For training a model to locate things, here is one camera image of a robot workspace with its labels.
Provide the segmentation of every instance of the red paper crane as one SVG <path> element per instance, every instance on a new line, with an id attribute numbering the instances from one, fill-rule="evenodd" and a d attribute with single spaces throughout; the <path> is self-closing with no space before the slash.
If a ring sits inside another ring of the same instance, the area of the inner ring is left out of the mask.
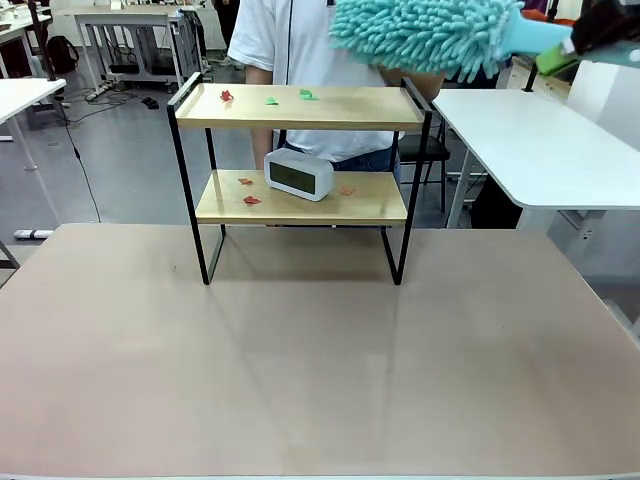
<path id="1" fill-rule="evenodd" d="M 233 95 L 231 95 L 231 92 L 229 92 L 229 90 L 224 90 L 221 94 L 220 94 L 220 99 L 223 102 L 228 102 L 229 100 L 233 100 Z"/>

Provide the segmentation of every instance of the white alarm clock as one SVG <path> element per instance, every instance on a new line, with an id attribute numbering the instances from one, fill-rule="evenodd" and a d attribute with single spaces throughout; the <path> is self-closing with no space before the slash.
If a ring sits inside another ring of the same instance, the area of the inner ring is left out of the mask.
<path id="1" fill-rule="evenodd" d="M 267 185 L 318 202 L 333 189 L 333 166 L 313 155 L 279 148 L 264 157 Z"/>

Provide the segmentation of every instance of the backpack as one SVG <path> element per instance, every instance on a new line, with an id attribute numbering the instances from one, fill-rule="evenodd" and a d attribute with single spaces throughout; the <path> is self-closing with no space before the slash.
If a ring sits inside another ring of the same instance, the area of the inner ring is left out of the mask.
<path id="1" fill-rule="evenodd" d="M 78 51 L 67 37 L 52 37 L 47 43 L 47 50 L 55 73 L 68 73 L 78 66 Z"/>

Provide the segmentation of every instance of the jeans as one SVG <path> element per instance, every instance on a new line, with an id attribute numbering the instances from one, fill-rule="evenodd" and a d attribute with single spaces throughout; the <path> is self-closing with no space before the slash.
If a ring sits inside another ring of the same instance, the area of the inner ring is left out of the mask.
<path id="1" fill-rule="evenodd" d="M 284 148 L 302 152 L 298 147 L 285 143 Z M 391 147 L 375 152 L 364 153 L 357 157 L 348 158 L 341 162 L 333 162 L 333 169 L 336 172 L 388 172 L 389 158 L 391 157 Z M 400 162 L 397 158 L 393 167 L 393 176 L 396 182 L 400 178 Z"/>

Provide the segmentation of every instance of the upper shelf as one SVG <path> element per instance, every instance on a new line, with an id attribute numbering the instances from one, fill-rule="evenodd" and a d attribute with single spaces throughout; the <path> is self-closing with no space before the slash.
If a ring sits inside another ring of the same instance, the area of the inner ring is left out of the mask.
<path id="1" fill-rule="evenodd" d="M 307 88 L 317 100 L 303 100 Z M 229 90 L 234 100 L 223 102 Z M 267 105 L 274 98 L 279 105 Z M 420 130 L 424 115 L 402 88 L 198 85 L 176 112 L 180 127 Z"/>

